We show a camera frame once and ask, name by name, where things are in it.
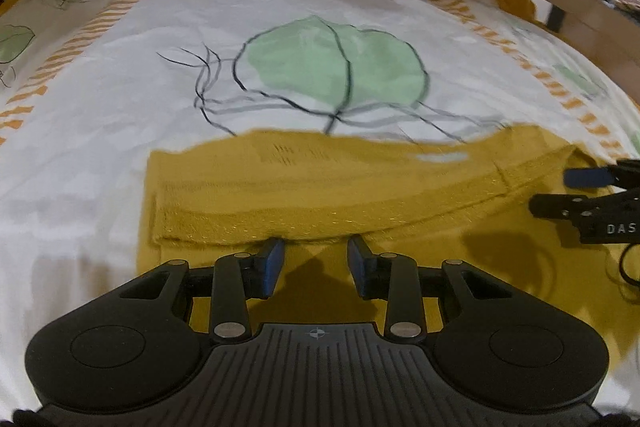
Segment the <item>mustard yellow knit sweater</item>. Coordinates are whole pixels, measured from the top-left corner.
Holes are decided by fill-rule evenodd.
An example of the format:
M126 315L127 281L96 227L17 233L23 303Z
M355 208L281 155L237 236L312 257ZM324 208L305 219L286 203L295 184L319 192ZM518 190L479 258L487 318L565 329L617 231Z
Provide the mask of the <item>mustard yellow knit sweater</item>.
M580 145L515 126L462 145L253 131L146 165L139 271L180 258L206 267L280 237L277 291L250 306L262 322L381 322L346 265L349 236L419 265L461 259L584 320L614 361L639 342L639 294L618 269L637 255L584 245L567 222L533 217L529 199L563 191L567 168L596 161Z

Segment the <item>yellow cloth at bed corner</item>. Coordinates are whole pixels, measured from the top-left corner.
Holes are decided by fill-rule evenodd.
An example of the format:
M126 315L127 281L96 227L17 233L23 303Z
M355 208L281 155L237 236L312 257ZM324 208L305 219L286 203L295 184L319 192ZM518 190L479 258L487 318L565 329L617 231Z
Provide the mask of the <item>yellow cloth at bed corner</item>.
M536 5L532 0L495 0L498 8L520 18L533 22L536 20Z

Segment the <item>white leaf-print bed sheet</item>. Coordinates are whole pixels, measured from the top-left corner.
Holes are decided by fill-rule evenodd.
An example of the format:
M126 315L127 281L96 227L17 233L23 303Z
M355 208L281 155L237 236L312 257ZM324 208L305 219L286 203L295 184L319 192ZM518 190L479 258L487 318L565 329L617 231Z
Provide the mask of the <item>white leaf-print bed sheet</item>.
M492 0L28 0L1 97L1 410L52 320L141 273L146 165L253 131L462 145L536 126L599 166L639 155L639 109L567 42ZM72 24L50 49L34 43ZM639 343L610 352L605 411L639 408Z

